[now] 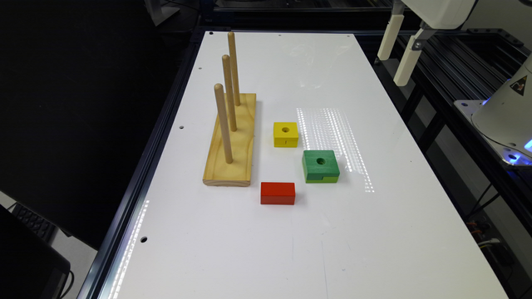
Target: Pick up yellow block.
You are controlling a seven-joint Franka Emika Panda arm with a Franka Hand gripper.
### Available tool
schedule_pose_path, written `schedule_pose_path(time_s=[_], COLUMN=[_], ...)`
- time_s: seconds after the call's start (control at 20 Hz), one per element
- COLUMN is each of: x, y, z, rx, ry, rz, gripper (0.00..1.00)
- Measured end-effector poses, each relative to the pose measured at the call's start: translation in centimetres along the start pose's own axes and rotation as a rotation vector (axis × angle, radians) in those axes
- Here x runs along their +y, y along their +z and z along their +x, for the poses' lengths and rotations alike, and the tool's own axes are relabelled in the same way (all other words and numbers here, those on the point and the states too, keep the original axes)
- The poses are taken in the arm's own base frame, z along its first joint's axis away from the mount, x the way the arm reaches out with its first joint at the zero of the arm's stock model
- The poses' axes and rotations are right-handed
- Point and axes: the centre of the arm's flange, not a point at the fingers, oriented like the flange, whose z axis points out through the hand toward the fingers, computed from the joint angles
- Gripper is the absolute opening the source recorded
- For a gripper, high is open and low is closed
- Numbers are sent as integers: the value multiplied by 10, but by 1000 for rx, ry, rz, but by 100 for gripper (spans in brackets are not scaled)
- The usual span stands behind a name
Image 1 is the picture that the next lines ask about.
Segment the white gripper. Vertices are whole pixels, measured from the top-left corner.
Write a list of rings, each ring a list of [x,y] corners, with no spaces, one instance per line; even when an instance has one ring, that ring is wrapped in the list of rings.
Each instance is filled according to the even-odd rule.
[[[394,75],[397,86],[405,86],[411,78],[416,63],[427,40],[436,29],[456,29],[469,17],[476,0],[394,0],[392,14],[377,52],[380,61],[391,53],[404,20],[405,5],[423,22],[418,32],[411,36]]]

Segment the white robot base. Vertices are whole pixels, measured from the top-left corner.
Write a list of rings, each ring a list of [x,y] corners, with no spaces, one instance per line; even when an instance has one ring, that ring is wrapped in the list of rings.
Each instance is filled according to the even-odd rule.
[[[531,166],[531,59],[486,100],[454,106],[507,166]]]

